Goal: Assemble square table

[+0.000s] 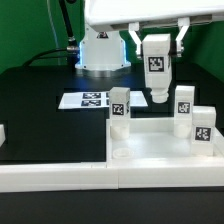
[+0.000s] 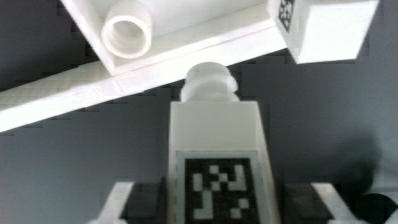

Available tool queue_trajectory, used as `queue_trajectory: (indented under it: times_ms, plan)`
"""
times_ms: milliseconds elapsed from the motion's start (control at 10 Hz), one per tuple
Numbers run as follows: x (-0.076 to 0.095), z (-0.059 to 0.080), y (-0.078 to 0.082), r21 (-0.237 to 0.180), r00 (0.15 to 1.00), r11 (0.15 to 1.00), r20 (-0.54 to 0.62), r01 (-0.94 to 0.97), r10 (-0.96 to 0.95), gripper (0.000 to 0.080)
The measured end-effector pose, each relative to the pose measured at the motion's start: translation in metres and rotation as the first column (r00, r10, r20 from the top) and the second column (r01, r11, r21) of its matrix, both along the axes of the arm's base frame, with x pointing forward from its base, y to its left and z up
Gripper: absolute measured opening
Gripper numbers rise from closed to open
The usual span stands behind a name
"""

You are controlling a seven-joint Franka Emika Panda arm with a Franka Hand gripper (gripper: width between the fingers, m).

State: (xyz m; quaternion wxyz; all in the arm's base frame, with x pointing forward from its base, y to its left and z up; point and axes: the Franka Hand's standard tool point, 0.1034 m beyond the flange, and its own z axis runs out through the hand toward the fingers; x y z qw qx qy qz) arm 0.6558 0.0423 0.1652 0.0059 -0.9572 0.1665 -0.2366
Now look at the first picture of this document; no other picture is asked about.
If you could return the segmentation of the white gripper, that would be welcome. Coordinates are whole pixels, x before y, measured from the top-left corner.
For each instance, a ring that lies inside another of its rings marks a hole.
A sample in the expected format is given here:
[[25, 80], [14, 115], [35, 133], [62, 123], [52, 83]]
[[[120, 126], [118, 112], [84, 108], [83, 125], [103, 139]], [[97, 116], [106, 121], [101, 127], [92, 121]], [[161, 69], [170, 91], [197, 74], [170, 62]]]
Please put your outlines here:
[[142, 59], [140, 27], [178, 25], [176, 56], [184, 51], [183, 39], [192, 23], [224, 20], [224, 0], [85, 0], [85, 21], [96, 31], [127, 30]]

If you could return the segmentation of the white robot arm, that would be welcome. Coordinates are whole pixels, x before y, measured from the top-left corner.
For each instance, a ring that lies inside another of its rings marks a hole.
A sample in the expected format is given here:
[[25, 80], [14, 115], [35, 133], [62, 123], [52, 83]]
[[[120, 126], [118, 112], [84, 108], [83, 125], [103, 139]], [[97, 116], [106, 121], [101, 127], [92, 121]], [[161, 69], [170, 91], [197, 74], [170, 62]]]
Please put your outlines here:
[[182, 40], [190, 26], [223, 20], [224, 0], [84, 0], [80, 67], [116, 71], [129, 66], [121, 31], [129, 32], [140, 53], [139, 30], [177, 27], [179, 34], [171, 53], [181, 56]]

